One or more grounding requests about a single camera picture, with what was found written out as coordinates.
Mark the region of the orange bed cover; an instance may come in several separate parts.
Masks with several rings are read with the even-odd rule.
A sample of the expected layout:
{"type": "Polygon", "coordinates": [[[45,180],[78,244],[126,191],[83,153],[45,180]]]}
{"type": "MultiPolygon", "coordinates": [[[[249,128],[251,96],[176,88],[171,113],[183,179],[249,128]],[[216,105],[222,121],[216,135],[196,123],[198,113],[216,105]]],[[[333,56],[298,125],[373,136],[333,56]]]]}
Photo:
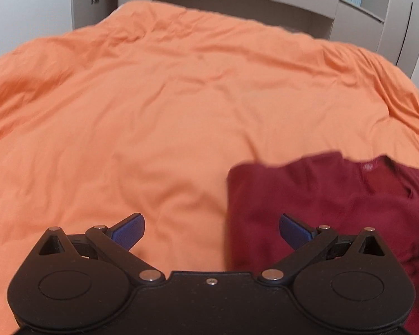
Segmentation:
{"type": "Polygon", "coordinates": [[[160,2],[19,46],[0,57],[0,334],[46,228],[140,212],[138,256],[221,271],[230,168],[328,150],[419,168],[419,90],[366,49],[160,2]]]}

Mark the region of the dark red shirt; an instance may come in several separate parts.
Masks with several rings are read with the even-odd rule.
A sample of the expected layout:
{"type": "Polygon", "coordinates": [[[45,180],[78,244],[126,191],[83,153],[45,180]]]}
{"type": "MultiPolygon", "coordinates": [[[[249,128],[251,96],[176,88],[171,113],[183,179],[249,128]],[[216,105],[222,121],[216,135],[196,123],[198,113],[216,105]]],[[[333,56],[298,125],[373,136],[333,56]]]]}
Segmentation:
{"type": "Polygon", "coordinates": [[[280,167],[235,166],[228,173],[230,269],[257,273],[291,253],[278,230],[284,214],[344,235],[374,227],[415,285],[406,326],[419,334],[419,169],[386,156],[354,162],[338,152],[280,167]]]}

